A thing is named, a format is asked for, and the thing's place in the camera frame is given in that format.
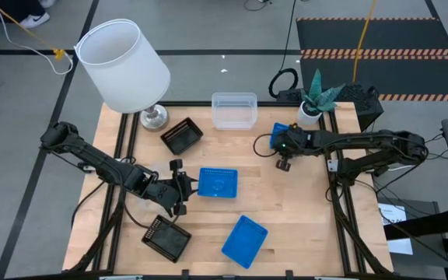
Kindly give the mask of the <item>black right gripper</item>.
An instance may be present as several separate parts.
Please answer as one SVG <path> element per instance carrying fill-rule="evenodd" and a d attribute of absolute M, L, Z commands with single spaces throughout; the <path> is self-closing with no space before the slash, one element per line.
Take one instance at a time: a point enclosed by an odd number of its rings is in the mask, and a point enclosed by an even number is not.
<path fill-rule="evenodd" d="M 275 167 L 289 172 L 291 164 L 289 160 L 295 156 L 302 156 L 310 144 L 311 136 L 298 124 L 289 125 L 289 129 L 280 132 L 275 137 L 274 151 L 280 155 Z"/>

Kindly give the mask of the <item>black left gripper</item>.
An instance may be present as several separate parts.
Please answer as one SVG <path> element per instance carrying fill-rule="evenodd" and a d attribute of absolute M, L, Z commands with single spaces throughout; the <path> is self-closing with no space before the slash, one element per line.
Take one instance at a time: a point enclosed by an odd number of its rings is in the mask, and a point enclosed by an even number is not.
<path fill-rule="evenodd" d="M 172 177 L 167 180 L 154 180 L 148 185 L 143 198 L 155 202 L 164 208 L 169 216 L 186 215 L 187 207 L 184 202 L 188 197 L 197 193 L 198 189 L 188 189 L 188 182 L 198 182 L 197 179 L 189 177 L 185 171 L 181 171 L 183 161 L 174 159 L 170 161 Z"/>

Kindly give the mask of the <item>blue slotted plastic basket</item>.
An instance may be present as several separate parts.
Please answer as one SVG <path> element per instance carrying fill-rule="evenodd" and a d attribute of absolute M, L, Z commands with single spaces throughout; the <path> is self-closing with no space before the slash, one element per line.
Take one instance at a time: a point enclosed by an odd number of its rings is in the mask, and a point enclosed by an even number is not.
<path fill-rule="evenodd" d="M 249 269 L 268 231 L 245 215 L 240 216 L 221 251 L 241 267 Z"/>
<path fill-rule="evenodd" d="M 269 140 L 270 149 L 274 148 L 275 137 L 282 131 L 286 131 L 289 129 L 289 126 L 286 124 L 275 122 L 271 131 L 271 136 Z"/>
<path fill-rule="evenodd" d="M 236 198 L 238 171 L 202 167 L 198 179 L 198 195 L 210 198 Z"/>

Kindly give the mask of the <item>black slotted plastic basket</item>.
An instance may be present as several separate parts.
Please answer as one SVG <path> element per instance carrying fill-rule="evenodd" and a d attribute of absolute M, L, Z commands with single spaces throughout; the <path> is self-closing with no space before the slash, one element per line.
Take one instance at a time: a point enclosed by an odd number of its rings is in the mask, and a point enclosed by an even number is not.
<path fill-rule="evenodd" d="M 160 138 L 166 147 L 177 156 L 200 141 L 203 135 L 203 131 L 189 117 L 186 117 L 162 134 Z"/>
<path fill-rule="evenodd" d="M 142 237 L 142 242 L 169 261 L 177 263 L 191 237 L 186 230 L 157 215 Z"/>

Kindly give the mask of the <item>teal plant in white pot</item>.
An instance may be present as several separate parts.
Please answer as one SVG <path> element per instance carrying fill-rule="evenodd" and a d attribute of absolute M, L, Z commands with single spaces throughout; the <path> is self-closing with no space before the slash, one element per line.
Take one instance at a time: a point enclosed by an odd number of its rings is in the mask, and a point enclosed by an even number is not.
<path fill-rule="evenodd" d="M 342 84 L 338 87 L 323 90 L 322 75 L 320 70 L 317 69 L 314 72 L 309 90 L 301 90 L 302 103 L 299 106 L 297 121 L 300 124 L 307 125 L 318 122 L 324 112 L 331 111 L 337 106 L 335 100 L 344 87 L 345 84 Z"/>

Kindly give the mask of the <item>small black mesh box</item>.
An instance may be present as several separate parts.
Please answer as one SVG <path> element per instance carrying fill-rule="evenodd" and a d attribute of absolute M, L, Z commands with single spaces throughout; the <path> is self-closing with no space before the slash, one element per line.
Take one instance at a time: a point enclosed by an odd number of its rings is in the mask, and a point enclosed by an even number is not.
<path fill-rule="evenodd" d="M 302 89 L 282 90 L 278 93 L 276 101 L 279 103 L 295 103 L 300 105 L 303 101 L 302 96 L 303 96 Z"/>

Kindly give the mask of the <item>large black mesh box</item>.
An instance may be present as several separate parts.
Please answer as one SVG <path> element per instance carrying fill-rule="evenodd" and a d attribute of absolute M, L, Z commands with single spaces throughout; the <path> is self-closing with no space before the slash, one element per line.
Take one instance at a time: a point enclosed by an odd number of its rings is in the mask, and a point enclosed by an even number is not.
<path fill-rule="evenodd" d="M 384 112 L 379 95 L 375 86 L 364 89 L 353 84 L 345 86 L 335 101 L 354 103 L 359 127 L 364 131 Z"/>

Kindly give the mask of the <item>white paper sheet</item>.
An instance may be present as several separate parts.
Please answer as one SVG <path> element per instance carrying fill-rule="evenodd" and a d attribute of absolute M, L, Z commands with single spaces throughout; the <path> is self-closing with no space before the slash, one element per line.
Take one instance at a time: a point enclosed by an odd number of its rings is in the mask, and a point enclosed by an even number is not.
<path fill-rule="evenodd" d="M 388 240 L 387 245 L 389 251 L 392 254 L 404 254 L 404 255 L 413 254 L 411 240 L 409 238 L 399 240 Z"/>
<path fill-rule="evenodd" d="M 399 205 L 391 205 L 379 203 L 379 210 L 383 216 L 383 224 L 390 225 L 391 223 L 403 222 L 407 220 L 405 208 Z"/>

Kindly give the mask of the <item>white shade silver lamp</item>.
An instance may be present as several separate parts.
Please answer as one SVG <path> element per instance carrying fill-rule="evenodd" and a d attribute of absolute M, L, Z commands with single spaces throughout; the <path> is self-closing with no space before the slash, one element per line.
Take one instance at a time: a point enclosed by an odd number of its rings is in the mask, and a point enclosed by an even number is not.
<path fill-rule="evenodd" d="M 111 110 L 139 113 L 139 121 L 149 131 L 168 125 L 169 113 L 158 102 L 169 89 L 170 71 L 135 22 L 101 23 L 74 50 Z"/>

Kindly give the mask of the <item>black orange-striped floor mat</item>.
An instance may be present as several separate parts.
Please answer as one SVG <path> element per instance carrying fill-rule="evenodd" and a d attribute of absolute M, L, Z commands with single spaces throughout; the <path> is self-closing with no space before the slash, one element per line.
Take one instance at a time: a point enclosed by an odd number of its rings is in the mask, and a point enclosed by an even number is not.
<path fill-rule="evenodd" d="M 448 101 L 448 35 L 429 18 L 299 18 L 303 83 L 375 86 L 384 101 Z"/>

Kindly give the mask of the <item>black floor stand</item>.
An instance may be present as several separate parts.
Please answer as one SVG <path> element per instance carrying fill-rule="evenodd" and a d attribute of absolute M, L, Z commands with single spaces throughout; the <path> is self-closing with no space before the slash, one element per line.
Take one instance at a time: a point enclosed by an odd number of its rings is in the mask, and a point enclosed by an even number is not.
<path fill-rule="evenodd" d="M 388 219 L 382 211 L 380 211 L 380 215 L 383 221 L 386 222 L 384 231 L 387 240 L 406 238 L 414 240 L 420 246 L 448 264 L 448 257 L 445 254 L 441 254 L 419 239 L 421 236 L 448 233 L 448 211 L 399 222 L 393 222 L 391 219 Z M 444 251 L 448 253 L 448 247 L 444 247 Z"/>

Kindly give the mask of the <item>person's leg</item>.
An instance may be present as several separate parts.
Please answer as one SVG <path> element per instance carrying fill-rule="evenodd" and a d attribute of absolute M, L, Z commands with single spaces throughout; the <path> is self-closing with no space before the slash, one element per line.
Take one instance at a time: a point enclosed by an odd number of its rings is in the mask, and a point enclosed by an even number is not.
<path fill-rule="evenodd" d="M 18 22 L 46 12 L 39 0 L 0 0 L 0 8 Z"/>

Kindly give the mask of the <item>black aluminium table frame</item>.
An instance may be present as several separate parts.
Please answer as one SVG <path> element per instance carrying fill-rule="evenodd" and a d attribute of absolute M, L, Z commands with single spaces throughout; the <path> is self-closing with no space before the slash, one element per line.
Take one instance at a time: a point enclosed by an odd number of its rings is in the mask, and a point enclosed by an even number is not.
<path fill-rule="evenodd" d="M 250 130 L 220 131 L 212 122 L 208 102 L 172 102 L 169 128 L 190 117 L 204 135 L 180 155 L 184 170 L 198 179 L 201 167 L 235 168 L 239 172 L 235 199 L 204 198 L 193 194 L 187 214 L 177 225 L 192 238 L 179 261 L 173 263 L 142 242 L 145 230 L 123 218 L 114 265 L 115 274 L 338 276 L 344 274 L 333 207 L 325 199 L 328 177 L 323 157 L 291 160 L 288 173 L 275 168 L 276 157 L 261 158 L 253 151 L 254 139 L 272 130 L 275 122 L 291 124 L 297 107 L 258 107 L 258 119 Z M 168 162 L 176 159 L 162 143 L 163 132 L 137 129 L 136 163 L 169 177 Z M 75 217 L 62 269 L 70 269 L 96 238 L 107 191 L 90 198 Z M 375 194 L 365 185 L 351 187 L 360 236 L 380 263 L 393 271 Z M 265 242 L 249 269 L 226 257 L 221 249 L 239 218 L 245 215 L 268 230 Z"/>

